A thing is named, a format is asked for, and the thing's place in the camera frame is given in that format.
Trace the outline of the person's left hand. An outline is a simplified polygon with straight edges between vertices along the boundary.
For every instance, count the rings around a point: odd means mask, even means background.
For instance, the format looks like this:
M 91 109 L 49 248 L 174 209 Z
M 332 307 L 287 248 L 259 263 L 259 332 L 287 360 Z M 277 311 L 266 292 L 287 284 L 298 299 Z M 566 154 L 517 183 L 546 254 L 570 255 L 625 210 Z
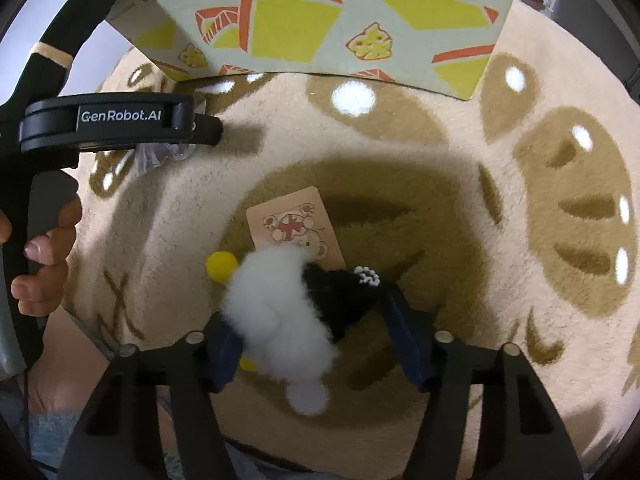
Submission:
M 75 195 L 61 209 L 53 229 L 26 243 L 24 256 L 39 264 L 40 269 L 35 275 L 20 275 L 9 284 L 8 297 L 17 301 L 21 314 L 42 318 L 61 304 L 68 275 L 67 258 L 75 245 L 81 218 L 81 201 Z

